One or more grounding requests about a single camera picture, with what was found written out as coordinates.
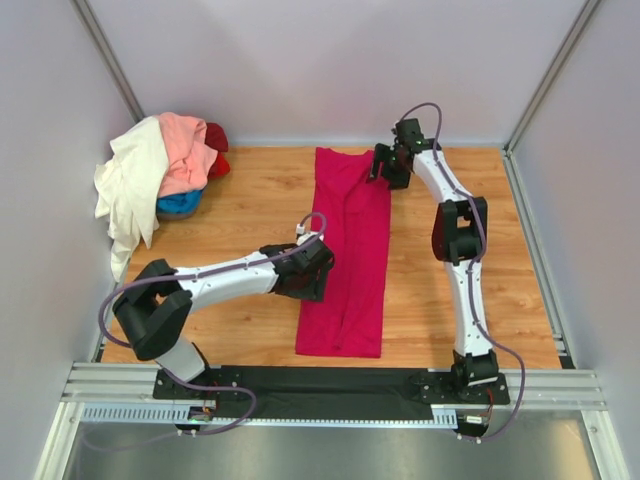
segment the white wall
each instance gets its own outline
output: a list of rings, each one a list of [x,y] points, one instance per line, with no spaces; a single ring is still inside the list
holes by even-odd
[[[2,478],[30,479],[110,287],[95,164],[133,124],[71,4],[0,2]]]
[[[603,2],[517,148],[580,367],[640,478],[640,2]]]
[[[445,141],[504,143],[583,3],[91,0],[147,114],[253,144],[375,143],[424,100]]]

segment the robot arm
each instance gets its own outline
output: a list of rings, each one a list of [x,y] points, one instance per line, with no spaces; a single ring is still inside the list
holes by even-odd
[[[479,323],[488,331],[482,301],[482,263],[473,261],[482,245],[469,198],[473,198],[478,209],[485,235],[487,202],[484,198],[472,197],[460,184],[447,165],[440,145],[423,137],[416,119],[398,122],[394,134],[392,147],[376,145],[369,179],[381,175],[389,181],[389,189],[403,189],[409,186],[413,172],[438,201],[431,243],[436,258],[444,262],[454,299],[456,340],[452,371],[463,386],[494,382],[498,377],[496,356],[491,343],[476,327],[471,310],[473,301]],[[463,219],[465,225],[459,226],[459,219]]]
[[[207,368],[195,345],[181,335],[189,314],[225,300],[262,293],[322,301],[333,253],[322,237],[305,243],[314,232],[297,233],[296,243],[267,245],[230,262],[171,268],[165,260],[155,260],[147,265],[136,280],[165,275],[176,280],[131,288],[113,306],[138,360],[155,360],[188,382]],[[306,248],[286,254],[303,244]],[[219,273],[207,275],[213,271]],[[181,280],[185,276],[195,279]]]

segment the red cloth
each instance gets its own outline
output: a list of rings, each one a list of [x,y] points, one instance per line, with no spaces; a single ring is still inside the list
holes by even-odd
[[[229,162],[224,158],[224,155],[222,155],[223,152],[229,151],[229,140],[227,140],[227,135],[220,125],[217,123],[207,123],[207,133],[204,137],[204,144],[218,151],[218,158],[216,162],[211,165],[207,178],[211,180],[212,178],[222,177],[229,173],[231,167],[229,166]]]
[[[346,155],[316,149],[313,210],[327,217],[325,243],[335,255],[324,302],[303,301],[296,353],[380,357],[389,254],[391,193],[366,183],[373,152]],[[312,228],[320,228],[319,219]]]

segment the blue cloth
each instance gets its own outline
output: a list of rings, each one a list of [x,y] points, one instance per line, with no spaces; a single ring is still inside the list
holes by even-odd
[[[156,210],[161,213],[192,213],[198,208],[203,190],[177,193],[159,198]]]

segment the gray floor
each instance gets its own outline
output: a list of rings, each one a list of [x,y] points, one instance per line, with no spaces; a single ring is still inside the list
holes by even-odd
[[[496,413],[496,424],[504,412]],[[83,447],[66,478],[122,479],[579,479],[599,478],[579,414],[523,412],[501,439],[465,444],[440,431],[244,427],[210,438],[175,438],[120,453]],[[137,443],[168,425],[88,428],[101,446]],[[77,445],[71,456],[78,459]]]

